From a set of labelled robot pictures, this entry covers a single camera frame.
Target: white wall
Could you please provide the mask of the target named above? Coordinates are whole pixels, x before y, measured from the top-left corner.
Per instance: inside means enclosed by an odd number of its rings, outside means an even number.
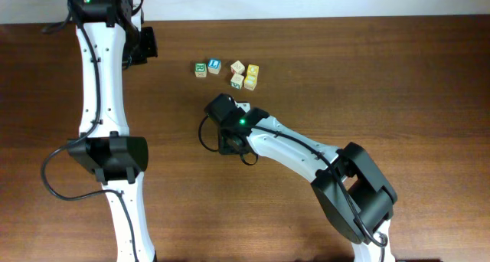
[[[490,0],[145,0],[146,20],[490,13]],[[0,23],[60,21],[66,0],[0,0]]]

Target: toy block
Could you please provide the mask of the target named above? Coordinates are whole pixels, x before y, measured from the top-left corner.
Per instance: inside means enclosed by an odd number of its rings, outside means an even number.
[[[196,63],[196,67],[194,69],[194,72],[196,73],[196,77],[206,77],[207,70],[206,70],[206,64],[205,63]]]
[[[231,65],[232,74],[242,74],[245,71],[245,66],[240,61],[236,61]]]
[[[247,75],[253,75],[255,77],[259,76],[259,66],[248,65]]]
[[[257,85],[257,77],[253,75],[247,75],[247,78],[245,78],[245,81],[243,82],[243,86],[247,90],[254,90],[255,86]]]
[[[231,86],[238,90],[241,89],[243,87],[243,79],[245,79],[243,75],[234,74],[231,78]]]
[[[219,74],[221,69],[221,61],[218,59],[210,59],[207,63],[207,69],[211,74]]]

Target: wooden block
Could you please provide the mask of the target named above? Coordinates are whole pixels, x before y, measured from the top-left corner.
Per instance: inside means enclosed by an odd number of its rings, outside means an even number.
[[[231,65],[232,74],[242,74],[245,71],[245,66],[240,61],[236,61]]]
[[[243,87],[243,79],[245,79],[243,75],[234,74],[231,78],[231,86],[238,90],[241,89]]]
[[[210,59],[207,63],[207,69],[210,74],[219,74],[221,69],[221,61],[218,59]]]
[[[257,77],[253,75],[247,75],[247,78],[245,78],[245,81],[243,82],[243,86],[247,90],[254,90],[255,86],[257,85]]]
[[[247,75],[253,75],[255,77],[259,76],[259,66],[248,65]]]
[[[196,67],[194,69],[194,72],[196,73],[196,77],[206,77],[207,70],[206,70],[206,64],[205,63],[196,63]]]

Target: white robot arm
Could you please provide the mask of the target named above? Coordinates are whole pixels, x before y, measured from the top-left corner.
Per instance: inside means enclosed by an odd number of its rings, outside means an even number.
[[[144,138],[129,136],[123,105],[125,63],[127,68],[157,56],[152,28],[141,26],[140,8],[132,9],[132,0],[68,0],[67,20],[72,18],[77,25],[83,62],[80,137],[53,152],[41,167],[44,185],[58,198],[76,201],[106,194],[116,232],[118,262],[156,262],[142,194],[148,146]],[[64,197],[52,189],[45,167],[64,149],[95,174],[103,190]]]
[[[218,126],[219,149],[215,151],[239,154],[242,159],[248,152],[268,157],[308,180],[327,218],[352,242],[355,262],[395,261],[388,228],[397,195],[360,146],[350,143],[339,149],[315,142],[288,129],[267,112],[250,109],[248,103],[236,103],[224,94],[204,111],[206,118]],[[354,175],[358,181],[344,195],[339,183]]]

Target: wood grain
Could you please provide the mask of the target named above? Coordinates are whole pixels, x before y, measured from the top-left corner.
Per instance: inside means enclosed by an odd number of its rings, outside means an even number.
[[[124,76],[126,117],[149,142],[149,232],[164,260],[351,257],[308,184],[280,164],[206,151],[197,128],[219,93],[289,128],[361,144],[397,190],[390,237],[399,258],[490,257],[490,16],[150,22],[160,56]],[[77,134],[82,110],[74,27],[0,26],[0,260],[114,261],[105,198],[64,202],[42,159]],[[219,75],[191,64],[217,57]],[[229,65],[260,66],[256,89]],[[212,125],[205,140],[215,138]],[[67,195],[98,189],[63,154],[48,168]]]

